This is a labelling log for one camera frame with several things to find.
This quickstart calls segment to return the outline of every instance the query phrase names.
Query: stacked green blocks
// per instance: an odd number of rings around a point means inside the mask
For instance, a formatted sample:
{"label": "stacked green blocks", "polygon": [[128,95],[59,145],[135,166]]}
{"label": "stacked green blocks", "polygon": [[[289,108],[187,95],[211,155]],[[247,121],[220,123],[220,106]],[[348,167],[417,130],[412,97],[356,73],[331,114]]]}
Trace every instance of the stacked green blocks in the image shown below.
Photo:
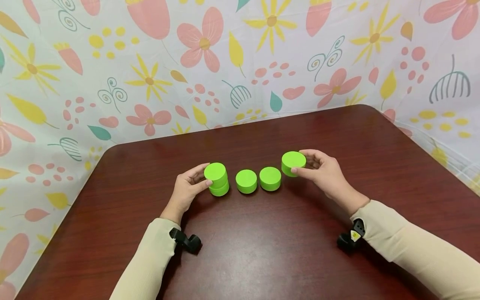
{"label": "stacked green blocks", "polygon": [[228,183],[227,169],[221,163],[212,163],[204,170],[204,176],[213,184],[208,188],[213,196],[221,197],[230,189]]}
{"label": "stacked green blocks", "polygon": [[282,156],[282,172],[289,177],[296,177],[292,168],[303,168],[307,164],[307,158],[300,152],[290,151]]}

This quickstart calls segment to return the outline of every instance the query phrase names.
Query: teal leaf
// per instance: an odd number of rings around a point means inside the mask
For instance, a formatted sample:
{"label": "teal leaf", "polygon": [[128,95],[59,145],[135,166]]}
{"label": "teal leaf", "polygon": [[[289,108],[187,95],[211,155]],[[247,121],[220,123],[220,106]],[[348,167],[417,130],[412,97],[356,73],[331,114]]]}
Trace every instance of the teal leaf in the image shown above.
{"label": "teal leaf", "polygon": [[90,125],[88,125],[88,128],[90,128],[90,130],[99,140],[108,141],[112,138],[112,136],[106,129],[103,129],[98,126],[90,126]]}
{"label": "teal leaf", "polygon": [[282,99],[280,99],[279,96],[275,95],[274,92],[270,94],[270,108],[274,112],[279,112],[282,109],[283,102]]}
{"label": "teal leaf", "polygon": [[239,0],[239,5],[237,6],[237,12],[240,10],[240,8],[244,7],[250,0]]}

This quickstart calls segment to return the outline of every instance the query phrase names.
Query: green foam block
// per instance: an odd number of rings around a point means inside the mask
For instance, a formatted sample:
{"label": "green foam block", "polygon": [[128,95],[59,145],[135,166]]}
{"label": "green foam block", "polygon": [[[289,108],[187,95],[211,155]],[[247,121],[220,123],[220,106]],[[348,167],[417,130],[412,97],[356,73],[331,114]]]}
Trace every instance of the green foam block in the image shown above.
{"label": "green foam block", "polygon": [[282,172],[289,177],[296,177],[292,168],[303,168],[307,164],[307,158],[300,152],[290,151],[282,156]]}
{"label": "green foam block", "polygon": [[257,174],[252,170],[242,170],[235,176],[237,189],[243,194],[253,193],[257,189]]}
{"label": "green foam block", "polygon": [[282,173],[277,168],[266,167],[260,171],[260,186],[262,189],[273,192],[278,190],[282,182]]}

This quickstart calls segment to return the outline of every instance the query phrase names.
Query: person's right hand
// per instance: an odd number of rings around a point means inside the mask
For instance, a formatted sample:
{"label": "person's right hand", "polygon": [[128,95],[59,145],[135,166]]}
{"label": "person's right hand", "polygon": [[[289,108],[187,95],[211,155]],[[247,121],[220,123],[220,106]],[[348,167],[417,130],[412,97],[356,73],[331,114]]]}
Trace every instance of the person's right hand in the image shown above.
{"label": "person's right hand", "polygon": [[356,191],[343,176],[337,160],[319,150],[300,150],[308,168],[292,168],[292,173],[313,181],[327,197],[333,199],[351,216],[370,199]]}

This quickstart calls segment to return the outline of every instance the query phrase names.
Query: forearm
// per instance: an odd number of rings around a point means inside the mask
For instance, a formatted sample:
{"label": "forearm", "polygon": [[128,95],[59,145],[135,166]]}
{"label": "forearm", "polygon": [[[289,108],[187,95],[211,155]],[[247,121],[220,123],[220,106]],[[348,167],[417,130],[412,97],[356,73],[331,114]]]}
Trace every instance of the forearm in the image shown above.
{"label": "forearm", "polygon": [[437,297],[480,299],[480,264],[450,243],[408,222],[392,208],[371,200],[350,219],[363,220],[364,239]]}
{"label": "forearm", "polygon": [[155,300],[163,273],[174,254],[176,242],[170,237],[171,220],[157,218],[148,225],[137,252],[120,277],[110,300]]}

